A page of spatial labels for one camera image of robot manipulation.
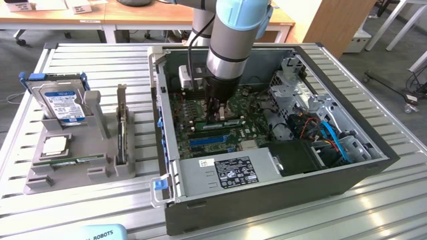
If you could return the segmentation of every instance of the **white box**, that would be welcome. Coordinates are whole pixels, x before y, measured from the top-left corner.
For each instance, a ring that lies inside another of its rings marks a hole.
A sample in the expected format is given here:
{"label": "white box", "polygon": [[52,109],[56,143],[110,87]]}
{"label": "white box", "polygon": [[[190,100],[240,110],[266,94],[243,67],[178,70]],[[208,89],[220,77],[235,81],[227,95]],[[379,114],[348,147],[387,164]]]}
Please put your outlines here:
{"label": "white box", "polygon": [[362,50],[366,48],[366,45],[368,44],[371,38],[372,36],[366,31],[359,30],[352,37],[344,54],[360,53]]}
{"label": "white box", "polygon": [[88,0],[65,0],[65,2],[73,14],[92,12],[92,6]]}
{"label": "white box", "polygon": [[29,0],[35,3],[35,9],[37,11],[48,10],[67,10],[67,4],[64,0]]}
{"label": "white box", "polygon": [[8,10],[11,12],[19,12],[19,11],[29,11],[32,9],[32,5],[29,2],[19,2],[19,3],[7,3]]}

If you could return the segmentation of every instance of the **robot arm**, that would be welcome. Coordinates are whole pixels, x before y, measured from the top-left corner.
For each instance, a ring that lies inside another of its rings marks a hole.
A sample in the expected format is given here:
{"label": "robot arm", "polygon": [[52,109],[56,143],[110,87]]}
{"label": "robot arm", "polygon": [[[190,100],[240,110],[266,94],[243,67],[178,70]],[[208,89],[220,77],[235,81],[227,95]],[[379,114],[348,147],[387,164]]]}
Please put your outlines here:
{"label": "robot arm", "polygon": [[206,10],[195,11],[195,20],[199,18],[203,24],[194,22],[194,32],[206,26],[204,23],[214,16],[211,12],[216,14],[207,55],[207,69],[211,76],[204,78],[204,90],[207,121],[224,121],[227,119],[224,108],[236,92],[255,39],[262,37],[272,16],[271,0],[170,0],[170,2]]}

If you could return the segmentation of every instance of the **white label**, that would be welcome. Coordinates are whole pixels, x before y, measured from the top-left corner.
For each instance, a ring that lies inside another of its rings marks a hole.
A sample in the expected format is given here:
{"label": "white label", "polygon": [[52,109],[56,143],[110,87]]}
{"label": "white label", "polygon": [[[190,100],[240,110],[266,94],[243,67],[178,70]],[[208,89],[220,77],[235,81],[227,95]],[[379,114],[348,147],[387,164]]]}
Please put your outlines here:
{"label": "white label", "polygon": [[61,122],[75,123],[85,119],[81,106],[75,102],[77,95],[73,91],[45,92],[44,96]]}
{"label": "white label", "polygon": [[406,97],[407,97],[407,99],[410,99],[410,100],[414,101],[414,102],[418,102],[418,101],[419,101],[418,98],[414,97],[414,96],[411,96],[411,95],[406,95]]}
{"label": "white label", "polygon": [[85,24],[100,24],[101,21],[100,21],[100,20],[80,20],[80,23],[85,23]]}
{"label": "white label", "polygon": [[199,160],[200,168],[214,166],[214,163],[214,158]]}

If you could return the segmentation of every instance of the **motherboard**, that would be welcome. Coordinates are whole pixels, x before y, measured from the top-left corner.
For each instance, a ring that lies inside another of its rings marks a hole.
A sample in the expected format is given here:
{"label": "motherboard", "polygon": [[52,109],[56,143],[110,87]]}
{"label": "motherboard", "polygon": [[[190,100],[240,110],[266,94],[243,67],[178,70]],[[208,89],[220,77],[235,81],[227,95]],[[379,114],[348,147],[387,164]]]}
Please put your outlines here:
{"label": "motherboard", "polygon": [[182,159],[258,148],[272,139],[262,102],[266,91],[243,85],[228,100],[226,120],[207,124],[204,91],[170,94],[178,149]]}

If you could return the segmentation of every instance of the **aluminum slatted table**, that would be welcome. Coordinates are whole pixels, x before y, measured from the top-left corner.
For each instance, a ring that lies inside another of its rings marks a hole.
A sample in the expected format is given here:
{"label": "aluminum slatted table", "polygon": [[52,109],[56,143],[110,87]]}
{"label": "aluminum slatted table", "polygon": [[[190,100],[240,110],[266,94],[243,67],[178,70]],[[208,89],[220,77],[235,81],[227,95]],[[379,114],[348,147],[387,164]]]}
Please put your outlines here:
{"label": "aluminum slatted table", "polygon": [[[119,223],[130,239],[424,239],[427,238],[427,148],[391,115],[328,51],[300,45],[400,160],[343,195],[171,237],[162,208],[150,202],[150,179],[159,175],[148,44],[60,44],[43,51],[36,73],[87,72],[101,93],[101,109],[116,109],[116,86],[127,84],[136,121],[136,177],[55,192],[24,195],[25,176],[43,112],[27,93],[0,151],[0,238],[61,239],[71,227]],[[314,88],[323,90],[308,73]]]}

